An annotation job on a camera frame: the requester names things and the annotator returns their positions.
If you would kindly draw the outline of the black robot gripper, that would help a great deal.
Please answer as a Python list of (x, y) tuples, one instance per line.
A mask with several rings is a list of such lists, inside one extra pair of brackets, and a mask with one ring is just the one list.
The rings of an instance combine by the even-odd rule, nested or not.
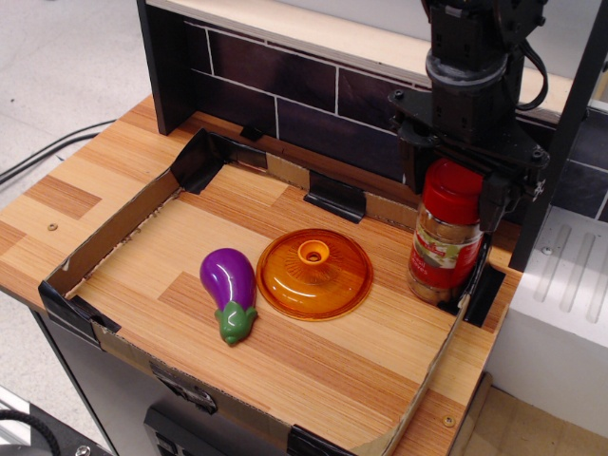
[(549, 154), (516, 118), (520, 92), (505, 81), (480, 90), (392, 91), (390, 123), (410, 190), (423, 192), (427, 171), (440, 157), (484, 176), (479, 217), (485, 233), (495, 232), (521, 197), (535, 200), (543, 191)]

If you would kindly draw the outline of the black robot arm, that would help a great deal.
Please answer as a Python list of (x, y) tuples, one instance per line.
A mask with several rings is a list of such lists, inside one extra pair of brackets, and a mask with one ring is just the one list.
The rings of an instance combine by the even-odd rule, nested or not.
[(527, 41), (545, 23), (543, 1), (426, 1), (431, 48), (429, 92), (397, 89), (389, 95), (391, 120), (405, 162), (405, 183), (423, 190), (440, 157), (482, 176), (480, 228), (497, 229), (522, 198), (544, 186), (548, 153), (523, 129), (517, 113), (538, 107), (548, 85), (523, 104), (523, 67), (546, 67)]

